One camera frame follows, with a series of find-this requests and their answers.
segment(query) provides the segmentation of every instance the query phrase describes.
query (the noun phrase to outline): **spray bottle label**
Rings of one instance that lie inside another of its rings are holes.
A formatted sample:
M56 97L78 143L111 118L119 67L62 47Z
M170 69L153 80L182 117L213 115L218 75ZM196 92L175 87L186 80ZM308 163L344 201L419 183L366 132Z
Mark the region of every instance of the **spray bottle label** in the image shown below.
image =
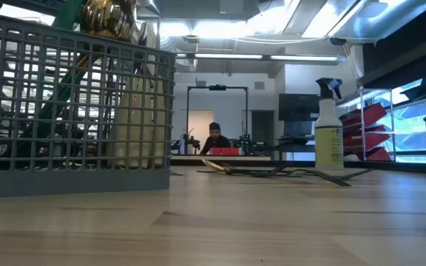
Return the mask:
M341 126L315 128L315 160L317 165L343 164L343 129Z

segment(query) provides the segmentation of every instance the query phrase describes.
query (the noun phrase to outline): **red object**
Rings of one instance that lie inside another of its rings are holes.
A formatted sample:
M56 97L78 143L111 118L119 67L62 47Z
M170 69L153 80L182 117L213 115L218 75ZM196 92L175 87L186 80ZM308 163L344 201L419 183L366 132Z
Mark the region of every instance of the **red object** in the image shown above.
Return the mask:
M374 126L366 128L365 132L385 132L384 126ZM366 150L371 150L380 143L385 142L391 136L389 134L366 134L365 135L365 144ZM351 134L346 134L343 137L343 145L345 150L361 150L362 151L362 138L361 138L361 129L356 130Z
M211 148L210 155L239 155L239 148Z
M227 149L229 150L229 155L239 155L240 149L239 148L222 148L221 150Z
M364 108L364 126L368 127L383 118L387 112L380 103L373 104ZM343 130L346 132L348 129L355 129L356 125L361 126L361 109L356 109L349 112L341 119L343 123Z
M355 152L350 152L345 154L346 155L355 154L358 156L360 160L363 160L362 151L355 151ZM389 156L389 153L386 152L384 147L376 147L366 152L366 160L367 161L391 161L391 157Z
M221 155L221 148L211 148L210 155Z

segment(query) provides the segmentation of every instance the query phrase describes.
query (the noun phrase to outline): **workbench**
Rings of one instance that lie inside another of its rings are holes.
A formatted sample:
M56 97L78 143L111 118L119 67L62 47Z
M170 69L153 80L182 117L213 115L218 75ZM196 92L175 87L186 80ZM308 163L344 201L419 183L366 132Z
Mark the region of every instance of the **workbench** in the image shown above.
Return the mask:
M168 191L1 198L0 265L426 265L426 174L172 170Z
M172 160L221 160L221 161L270 161L270 157L260 156L214 156L214 155L174 155Z

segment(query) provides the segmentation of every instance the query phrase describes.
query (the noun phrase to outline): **gray wire basket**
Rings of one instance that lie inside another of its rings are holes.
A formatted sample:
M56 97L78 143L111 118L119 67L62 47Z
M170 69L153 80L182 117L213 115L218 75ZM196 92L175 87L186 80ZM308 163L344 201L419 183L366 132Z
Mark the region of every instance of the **gray wire basket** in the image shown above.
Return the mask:
M174 73L168 52L0 16L0 197L168 188Z

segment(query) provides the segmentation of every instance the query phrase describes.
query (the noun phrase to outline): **wire mesh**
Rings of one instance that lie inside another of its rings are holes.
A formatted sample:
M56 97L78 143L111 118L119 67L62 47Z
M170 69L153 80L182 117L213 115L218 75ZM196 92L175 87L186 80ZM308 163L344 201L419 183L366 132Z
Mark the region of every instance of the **wire mesh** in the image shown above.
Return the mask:
M168 168L174 65L0 16L0 171Z

